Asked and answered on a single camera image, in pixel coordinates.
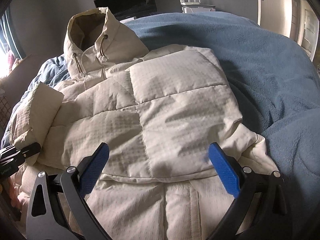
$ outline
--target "jacket hood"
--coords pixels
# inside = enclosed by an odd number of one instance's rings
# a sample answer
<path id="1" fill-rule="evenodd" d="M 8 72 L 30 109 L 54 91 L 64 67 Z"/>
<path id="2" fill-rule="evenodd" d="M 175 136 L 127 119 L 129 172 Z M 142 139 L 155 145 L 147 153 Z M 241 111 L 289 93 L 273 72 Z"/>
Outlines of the jacket hood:
<path id="1" fill-rule="evenodd" d="M 95 8 L 73 16 L 64 41 L 64 55 L 71 79 L 145 56 L 149 50 L 137 35 L 121 24 L 110 10 Z"/>

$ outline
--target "television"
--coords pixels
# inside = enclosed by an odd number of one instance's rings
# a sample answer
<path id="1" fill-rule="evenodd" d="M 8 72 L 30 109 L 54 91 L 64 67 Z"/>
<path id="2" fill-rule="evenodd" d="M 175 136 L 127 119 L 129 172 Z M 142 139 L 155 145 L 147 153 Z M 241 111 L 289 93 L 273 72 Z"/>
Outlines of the television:
<path id="1" fill-rule="evenodd" d="M 117 20 L 145 17 L 157 11 L 155 0 L 94 0 L 96 7 L 109 7 Z"/>

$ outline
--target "teal curtain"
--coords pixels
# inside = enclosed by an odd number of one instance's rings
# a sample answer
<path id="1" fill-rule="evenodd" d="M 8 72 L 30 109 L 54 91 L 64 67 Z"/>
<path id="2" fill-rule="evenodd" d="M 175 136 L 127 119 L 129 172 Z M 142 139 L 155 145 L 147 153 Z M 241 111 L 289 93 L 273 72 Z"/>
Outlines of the teal curtain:
<path id="1" fill-rule="evenodd" d="M 0 19 L 0 44 L 0 49 L 5 53 L 11 49 L 15 58 L 25 58 L 26 55 L 19 44 L 19 40 L 17 39 L 12 25 L 10 6 L 6 9 Z"/>

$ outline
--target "bed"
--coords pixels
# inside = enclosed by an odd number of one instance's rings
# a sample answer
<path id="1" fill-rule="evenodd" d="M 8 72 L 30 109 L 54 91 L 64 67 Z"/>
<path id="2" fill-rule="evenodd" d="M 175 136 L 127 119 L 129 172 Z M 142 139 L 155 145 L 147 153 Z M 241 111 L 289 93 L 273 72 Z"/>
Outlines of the bed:
<path id="1" fill-rule="evenodd" d="M 301 47 L 246 18 L 223 12 L 161 14 L 126 25 L 149 50 L 183 44 L 214 51 L 243 124 L 266 138 L 268 152 L 285 176 L 297 233 L 320 195 L 320 80 Z M 49 59 L 21 100 L 39 81 L 54 87 L 69 78 L 63 55 Z M 1 143 L 6 146 L 7 132 Z"/>

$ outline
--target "door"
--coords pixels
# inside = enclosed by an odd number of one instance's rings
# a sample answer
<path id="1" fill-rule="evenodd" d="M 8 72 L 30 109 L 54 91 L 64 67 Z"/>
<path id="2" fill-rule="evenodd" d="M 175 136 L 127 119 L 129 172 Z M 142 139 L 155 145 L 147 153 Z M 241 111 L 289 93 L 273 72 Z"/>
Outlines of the door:
<path id="1" fill-rule="evenodd" d="M 258 0 L 258 24 L 269 31 L 290 37 L 292 0 Z"/>

